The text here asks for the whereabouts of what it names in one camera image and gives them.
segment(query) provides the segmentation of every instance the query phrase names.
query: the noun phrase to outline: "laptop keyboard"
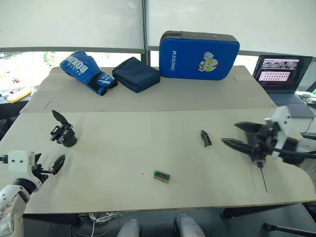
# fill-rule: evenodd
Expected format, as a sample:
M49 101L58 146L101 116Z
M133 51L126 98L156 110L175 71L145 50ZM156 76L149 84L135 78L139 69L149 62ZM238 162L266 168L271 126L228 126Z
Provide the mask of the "laptop keyboard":
M269 94L270 98L277 105L300 105L304 104L304 101L296 94Z

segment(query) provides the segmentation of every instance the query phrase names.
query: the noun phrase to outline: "small chip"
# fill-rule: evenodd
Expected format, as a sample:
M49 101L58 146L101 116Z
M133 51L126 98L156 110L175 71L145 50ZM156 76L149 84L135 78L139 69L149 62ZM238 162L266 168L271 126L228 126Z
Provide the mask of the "small chip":
M158 179L158 180L163 181L165 183L169 183L170 175L163 173L163 172L160 172L158 170L155 170L154 179Z

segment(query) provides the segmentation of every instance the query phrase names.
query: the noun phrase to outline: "text boxing on glove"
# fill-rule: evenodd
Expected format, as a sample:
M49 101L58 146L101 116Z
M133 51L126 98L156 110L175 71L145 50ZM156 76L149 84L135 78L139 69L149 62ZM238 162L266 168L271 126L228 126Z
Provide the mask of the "text boxing on glove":
M108 88L118 84L115 78L101 71L94 59L83 51L71 54L60 63L60 67L99 95L104 95Z

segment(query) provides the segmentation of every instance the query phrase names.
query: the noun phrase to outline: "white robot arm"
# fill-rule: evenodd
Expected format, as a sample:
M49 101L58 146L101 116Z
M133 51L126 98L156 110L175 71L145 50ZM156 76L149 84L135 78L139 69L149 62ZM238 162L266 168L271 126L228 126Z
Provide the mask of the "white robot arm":
M46 173L57 174L64 164L60 156L52 168L44 170L37 164L40 154L11 151L0 161L8 164L16 180L0 191L0 237L23 237L23 213L33 192L38 191L48 178Z

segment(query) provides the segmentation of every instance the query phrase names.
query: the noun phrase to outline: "cartoon logo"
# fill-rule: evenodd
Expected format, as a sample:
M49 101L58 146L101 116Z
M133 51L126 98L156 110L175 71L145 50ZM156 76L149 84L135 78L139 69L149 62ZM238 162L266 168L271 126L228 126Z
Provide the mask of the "cartoon logo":
M203 60L199 63L198 70L201 72L211 72L215 70L219 63L213 58L214 55L211 52L205 52Z

